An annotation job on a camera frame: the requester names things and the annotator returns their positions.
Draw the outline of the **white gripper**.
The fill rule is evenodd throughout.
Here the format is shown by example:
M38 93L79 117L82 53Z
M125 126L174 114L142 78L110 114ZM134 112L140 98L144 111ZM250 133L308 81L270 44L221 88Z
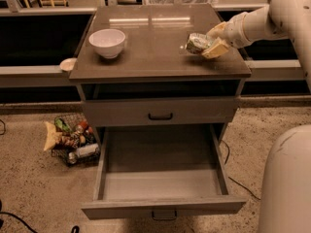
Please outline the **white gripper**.
M244 29L244 22L248 15L246 12L241 13L232 17L228 22L223 21L210 29L207 35L216 40L201 55L207 59L213 59L227 53L229 44L225 40L222 40L224 38L224 32L226 33L227 41L232 47L241 49L250 46L252 42L248 39Z

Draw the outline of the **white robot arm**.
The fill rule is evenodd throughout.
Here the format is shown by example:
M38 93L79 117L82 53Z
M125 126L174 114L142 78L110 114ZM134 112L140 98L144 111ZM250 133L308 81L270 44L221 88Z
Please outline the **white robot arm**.
M212 28L224 47L258 40L291 40L311 85L311 0L271 0ZM311 233L311 125L283 133L267 157L262 180L259 233Z

